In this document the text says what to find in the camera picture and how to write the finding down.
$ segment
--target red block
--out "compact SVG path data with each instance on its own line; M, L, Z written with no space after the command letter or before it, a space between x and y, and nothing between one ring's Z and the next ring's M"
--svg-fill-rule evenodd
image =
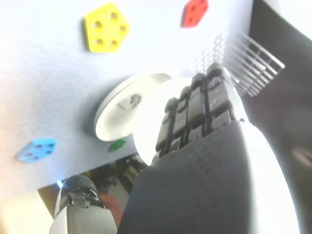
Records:
M208 8L207 0L190 0L184 8L182 26L185 28L197 26Z

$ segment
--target yellow pentagon block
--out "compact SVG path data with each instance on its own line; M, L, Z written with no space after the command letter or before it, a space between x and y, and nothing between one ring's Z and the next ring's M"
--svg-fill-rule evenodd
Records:
M115 52L121 46L130 26L121 11L113 3L84 17L89 49L92 52Z

